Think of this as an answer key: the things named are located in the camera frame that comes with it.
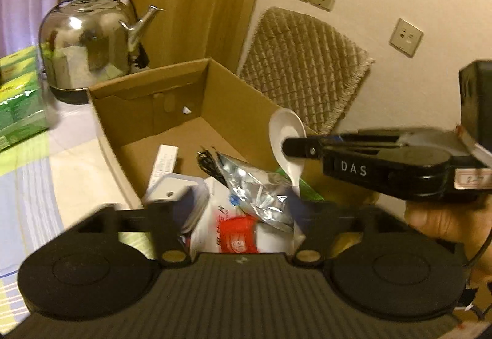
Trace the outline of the person right hand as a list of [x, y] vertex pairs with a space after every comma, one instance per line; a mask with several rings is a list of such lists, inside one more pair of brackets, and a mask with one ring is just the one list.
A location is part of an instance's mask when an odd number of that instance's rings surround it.
[[463, 245], [470, 282], [491, 284], [491, 196], [468, 204], [408, 201], [404, 220], [427, 237]]

